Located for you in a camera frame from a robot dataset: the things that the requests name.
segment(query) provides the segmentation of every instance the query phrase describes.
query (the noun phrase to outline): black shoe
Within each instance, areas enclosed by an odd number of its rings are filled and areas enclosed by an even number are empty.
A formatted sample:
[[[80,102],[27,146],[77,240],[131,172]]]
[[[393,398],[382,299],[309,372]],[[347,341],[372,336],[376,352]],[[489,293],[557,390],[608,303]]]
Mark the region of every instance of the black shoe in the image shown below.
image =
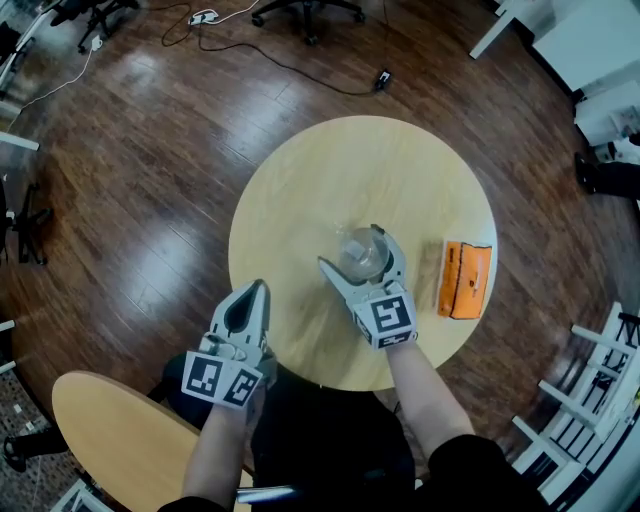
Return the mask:
[[[576,153],[573,157],[576,165],[576,179],[587,194],[595,194],[596,188],[593,185],[594,177],[598,169],[587,162],[580,153]]]
[[[15,444],[15,437],[5,437],[4,439],[4,451],[2,456],[7,464],[11,466],[18,473],[24,473],[27,470],[27,463],[23,453],[16,453],[13,449]]]

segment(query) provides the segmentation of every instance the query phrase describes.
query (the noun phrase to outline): wooden floor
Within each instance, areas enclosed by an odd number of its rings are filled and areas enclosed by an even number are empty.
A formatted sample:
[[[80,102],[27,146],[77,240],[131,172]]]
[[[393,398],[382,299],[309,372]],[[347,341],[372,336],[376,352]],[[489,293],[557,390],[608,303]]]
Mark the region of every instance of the wooden floor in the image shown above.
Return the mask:
[[[582,142],[571,103],[515,32],[474,61],[467,52],[495,19],[490,5],[387,0],[385,50],[381,1],[363,7],[364,25],[331,6],[320,11],[315,48],[301,42],[300,20],[280,12],[262,29],[246,16],[206,27],[203,44],[250,41],[352,91],[368,90],[386,66],[394,77],[383,94],[338,94],[249,48],[204,53],[197,34],[164,48],[176,8],[127,14],[85,76],[21,115],[12,131],[42,148],[0,148],[0,174],[13,207],[37,179],[37,204],[53,207],[55,219],[44,237],[46,268],[18,265],[11,238],[0,311],[18,323],[13,352],[46,407],[69,370],[147,392],[171,356],[196,347],[229,292],[231,219],[252,173],[294,134],[340,116],[394,117],[434,133],[486,191],[500,244],[493,296],[440,368],[480,434],[505,438],[514,414],[535,414],[539,379],[566,378],[586,347],[570,338],[572,322],[600,329],[615,300],[638,310],[633,205],[576,185],[572,158]],[[77,75],[84,22],[38,34],[10,97],[24,103]]]

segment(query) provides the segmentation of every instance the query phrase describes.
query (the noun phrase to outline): white cable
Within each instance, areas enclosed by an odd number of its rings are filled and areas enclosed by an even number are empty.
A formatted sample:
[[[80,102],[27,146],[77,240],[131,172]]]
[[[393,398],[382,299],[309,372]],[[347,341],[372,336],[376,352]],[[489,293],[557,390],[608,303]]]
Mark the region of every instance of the white cable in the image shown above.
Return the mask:
[[[22,111],[27,108],[29,105],[33,105],[36,101],[40,101],[45,99],[47,96],[51,96],[54,92],[59,91],[60,89],[62,89],[65,85],[69,85],[72,84],[73,82],[75,82],[76,80],[78,80],[86,71],[87,69],[87,65],[89,64],[89,60],[91,59],[91,54],[93,53],[93,48],[91,50],[89,50],[89,56],[87,57],[87,61],[84,63],[84,68],[82,68],[82,71],[80,72],[80,74],[75,77],[73,80],[69,80],[68,82],[63,83],[61,86],[56,87],[53,91],[48,92],[47,94],[45,94],[44,96],[40,96],[39,98],[36,98],[35,100],[31,100],[29,103],[27,103],[24,107],[22,107],[20,109],[20,112],[18,112],[18,115],[14,118],[13,121],[11,121],[11,124],[9,124],[9,127],[7,128],[7,133],[11,132],[11,127],[13,126],[13,123],[15,123],[18,120],[18,117],[20,117],[20,114],[22,113]]]
[[[223,21],[227,21],[229,18],[233,18],[234,16],[238,15],[238,14],[242,14],[244,12],[250,11],[251,9],[253,9],[255,7],[255,5],[259,2],[260,0],[255,0],[255,2],[253,2],[249,7],[247,7],[246,9],[242,9],[241,11],[238,12],[234,12],[233,14],[229,14],[229,16],[226,16],[220,20],[215,20],[215,21],[203,21],[202,24],[203,25],[219,25],[220,23],[222,23]],[[214,11],[213,9],[204,9],[200,12],[197,12],[196,14],[194,14],[193,16],[196,16],[198,14],[202,14],[204,12],[213,12],[215,13],[216,11]]]
[[[36,504],[36,496],[38,495],[38,484],[40,483],[40,469],[42,468],[42,455],[38,457],[38,476],[36,477],[36,487],[33,490],[33,499],[31,500],[31,511],[33,512],[33,507]]]

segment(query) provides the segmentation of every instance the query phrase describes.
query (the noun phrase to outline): orange package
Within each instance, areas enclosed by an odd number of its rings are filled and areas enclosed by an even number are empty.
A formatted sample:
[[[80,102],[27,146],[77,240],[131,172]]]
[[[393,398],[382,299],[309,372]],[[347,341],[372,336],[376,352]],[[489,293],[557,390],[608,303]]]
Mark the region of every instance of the orange package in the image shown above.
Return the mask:
[[[457,320],[480,318],[489,280],[491,247],[445,242],[438,314]]]

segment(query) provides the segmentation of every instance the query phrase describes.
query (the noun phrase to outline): clear glass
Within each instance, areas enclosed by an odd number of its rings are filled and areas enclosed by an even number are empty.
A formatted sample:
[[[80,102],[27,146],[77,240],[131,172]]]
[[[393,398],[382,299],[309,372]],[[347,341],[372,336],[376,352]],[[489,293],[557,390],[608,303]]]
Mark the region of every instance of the clear glass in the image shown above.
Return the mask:
[[[338,268],[353,281],[375,280],[389,261],[389,247],[379,231],[358,228],[346,233],[340,246]]]

